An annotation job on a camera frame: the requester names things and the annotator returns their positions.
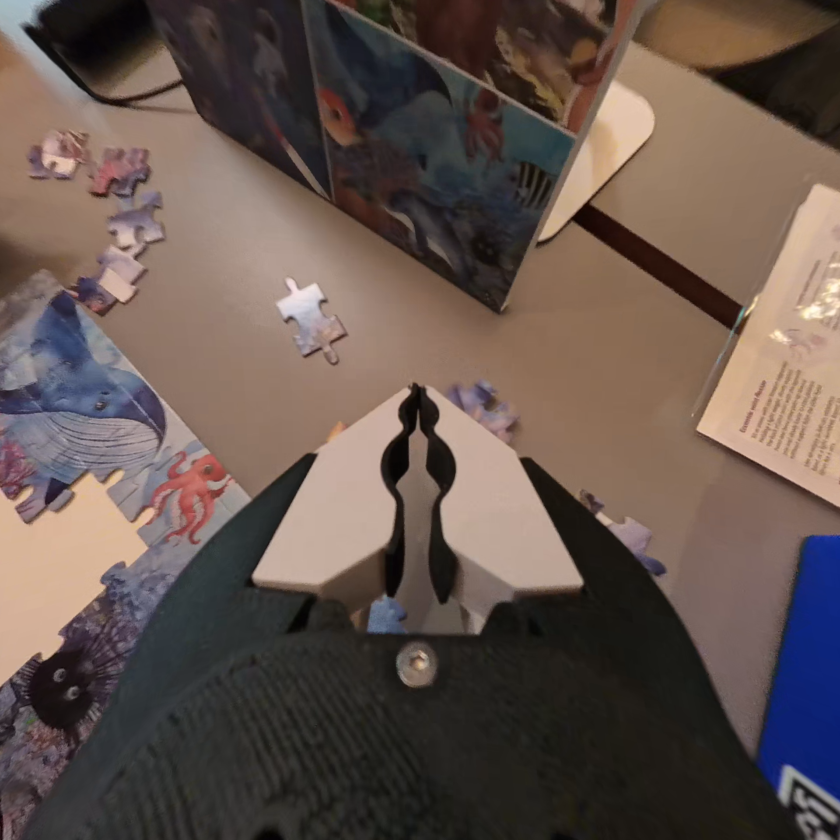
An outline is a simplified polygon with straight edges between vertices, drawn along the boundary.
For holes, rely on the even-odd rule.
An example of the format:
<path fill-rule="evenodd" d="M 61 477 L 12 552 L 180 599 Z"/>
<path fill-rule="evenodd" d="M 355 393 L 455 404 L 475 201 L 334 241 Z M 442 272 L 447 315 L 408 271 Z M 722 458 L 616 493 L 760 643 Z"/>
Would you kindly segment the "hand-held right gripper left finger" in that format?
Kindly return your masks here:
<path fill-rule="evenodd" d="M 396 393 L 320 447 L 252 581 L 357 613 L 394 596 L 405 567 L 405 505 L 419 387 Z"/>

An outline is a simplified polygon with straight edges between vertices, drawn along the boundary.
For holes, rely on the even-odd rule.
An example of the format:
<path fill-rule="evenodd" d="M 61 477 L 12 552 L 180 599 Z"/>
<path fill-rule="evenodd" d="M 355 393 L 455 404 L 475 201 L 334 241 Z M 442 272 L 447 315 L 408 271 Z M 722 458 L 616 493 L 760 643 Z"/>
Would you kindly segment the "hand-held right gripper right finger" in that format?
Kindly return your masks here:
<path fill-rule="evenodd" d="M 429 386 L 420 389 L 434 482 L 428 569 L 478 634 L 498 604 L 578 595 L 583 579 L 516 452 Z"/>

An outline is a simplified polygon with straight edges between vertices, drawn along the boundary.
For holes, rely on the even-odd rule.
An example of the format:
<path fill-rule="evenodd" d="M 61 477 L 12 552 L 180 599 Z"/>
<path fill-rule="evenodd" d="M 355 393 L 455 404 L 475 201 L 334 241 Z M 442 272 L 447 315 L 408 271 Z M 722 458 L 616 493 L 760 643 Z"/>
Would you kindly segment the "light blue puzzle piece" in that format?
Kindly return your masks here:
<path fill-rule="evenodd" d="M 382 595 L 371 604 L 365 632 L 368 634 L 406 635 L 407 612 L 395 598 Z"/>

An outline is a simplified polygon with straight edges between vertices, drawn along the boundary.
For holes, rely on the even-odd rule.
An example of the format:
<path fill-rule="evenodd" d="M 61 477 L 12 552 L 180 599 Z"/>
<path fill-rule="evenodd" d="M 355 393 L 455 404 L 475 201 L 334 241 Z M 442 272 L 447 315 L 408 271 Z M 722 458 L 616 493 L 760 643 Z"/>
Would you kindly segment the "sea animal jigsaw puzzle board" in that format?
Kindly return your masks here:
<path fill-rule="evenodd" d="M 78 480 L 108 489 L 145 550 L 107 560 L 95 595 L 58 619 L 55 653 L 22 621 L 2 645 L 2 838 L 20 838 L 36 806 L 87 741 L 154 610 L 207 540 L 249 501 L 81 306 L 40 271 L 2 300 L 2 493 L 24 524 L 69 507 Z"/>

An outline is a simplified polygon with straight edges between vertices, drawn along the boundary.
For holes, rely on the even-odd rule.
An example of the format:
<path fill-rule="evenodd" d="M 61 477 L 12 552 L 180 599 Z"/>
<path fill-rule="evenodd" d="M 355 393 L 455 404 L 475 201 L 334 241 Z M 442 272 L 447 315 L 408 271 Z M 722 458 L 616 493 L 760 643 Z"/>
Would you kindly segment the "purple white puzzle piece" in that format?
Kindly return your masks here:
<path fill-rule="evenodd" d="M 602 500 L 587 490 L 580 490 L 577 497 L 583 507 L 633 554 L 651 576 L 660 578 L 667 575 L 665 565 L 648 554 L 653 533 L 645 525 L 630 517 L 621 521 L 612 520 L 604 513 Z"/>

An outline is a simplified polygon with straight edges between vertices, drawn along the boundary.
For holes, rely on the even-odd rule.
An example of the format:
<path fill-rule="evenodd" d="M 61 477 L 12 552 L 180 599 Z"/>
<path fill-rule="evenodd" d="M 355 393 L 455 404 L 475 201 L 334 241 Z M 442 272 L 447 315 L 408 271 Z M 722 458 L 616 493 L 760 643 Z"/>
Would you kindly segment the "instruction sheet in clear sleeve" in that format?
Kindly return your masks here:
<path fill-rule="evenodd" d="M 839 193 L 797 208 L 696 428 L 839 505 Z"/>

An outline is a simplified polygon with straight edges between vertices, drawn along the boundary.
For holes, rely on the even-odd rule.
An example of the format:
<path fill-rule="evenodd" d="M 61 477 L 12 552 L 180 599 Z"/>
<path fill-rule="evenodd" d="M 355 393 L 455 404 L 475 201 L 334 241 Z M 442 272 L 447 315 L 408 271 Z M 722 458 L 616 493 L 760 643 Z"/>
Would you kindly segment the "blue plastic bin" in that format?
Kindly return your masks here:
<path fill-rule="evenodd" d="M 839 537 L 803 542 L 757 764 L 806 838 L 839 838 Z"/>

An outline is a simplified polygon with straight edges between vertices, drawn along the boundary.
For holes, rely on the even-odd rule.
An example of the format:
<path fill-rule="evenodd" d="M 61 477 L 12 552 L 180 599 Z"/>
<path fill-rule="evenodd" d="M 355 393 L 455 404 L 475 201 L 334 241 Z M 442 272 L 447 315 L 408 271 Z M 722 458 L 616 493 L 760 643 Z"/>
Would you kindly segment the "row of loose jigsaw pieces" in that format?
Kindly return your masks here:
<path fill-rule="evenodd" d="M 144 148 L 107 148 L 98 165 L 91 168 L 89 192 L 113 196 L 119 209 L 107 219 L 112 243 L 96 258 L 98 270 L 79 276 L 69 294 L 81 306 L 99 316 L 115 305 L 125 305 L 137 294 L 137 284 L 146 273 L 140 262 L 150 246 L 165 241 L 165 229 L 156 214 L 163 208 L 159 192 L 136 196 L 137 186 L 151 173 L 150 153 Z M 72 181 L 90 168 L 88 135 L 73 131 L 50 131 L 27 153 L 28 175 L 38 181 Z M 276 307 L 283 322 L 295 328 L 294 343 L 303 357 L 321 354 L 331 365 L 340 358 L 333 345 L 347 336 L 336 316 L 322 310 L 327 297 L 317 283 L 300 287 L 291 277 L 284 279 L 287 294 Z"/>

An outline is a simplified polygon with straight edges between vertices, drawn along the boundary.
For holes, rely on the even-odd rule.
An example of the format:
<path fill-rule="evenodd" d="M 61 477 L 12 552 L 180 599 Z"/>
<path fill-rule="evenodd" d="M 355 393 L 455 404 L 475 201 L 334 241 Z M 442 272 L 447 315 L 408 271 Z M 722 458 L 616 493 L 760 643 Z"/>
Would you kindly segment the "illustrated puzzle box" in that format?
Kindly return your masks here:
<path fill-rule="evenodd" d="M 147 5 L 206 123 L 501 312 L 648 2 Z"/>

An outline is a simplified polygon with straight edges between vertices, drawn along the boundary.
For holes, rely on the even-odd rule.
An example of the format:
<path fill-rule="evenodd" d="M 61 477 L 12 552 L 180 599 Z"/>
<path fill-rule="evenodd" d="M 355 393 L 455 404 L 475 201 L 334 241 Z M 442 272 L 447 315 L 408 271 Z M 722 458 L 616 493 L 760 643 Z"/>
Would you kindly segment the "white stand with flat base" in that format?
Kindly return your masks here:
<path fill-rule="evenodd" d="M 587 134 L 563 172 L 545 214 L 538 245 L 556 236 L 649 141 L 655 113 L 647 99 L 613 80 Z"/>

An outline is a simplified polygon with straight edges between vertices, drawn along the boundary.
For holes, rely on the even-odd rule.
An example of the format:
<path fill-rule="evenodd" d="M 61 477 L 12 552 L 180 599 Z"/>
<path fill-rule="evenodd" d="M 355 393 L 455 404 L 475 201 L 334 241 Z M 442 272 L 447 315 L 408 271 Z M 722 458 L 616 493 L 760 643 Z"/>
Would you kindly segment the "tan side table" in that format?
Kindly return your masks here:
<path fill-rule="evenodd" d="M 637 26 L 640 46 L 694 70 L 777 56 L 838 25 L 838 2 L 662 1 Z"/>

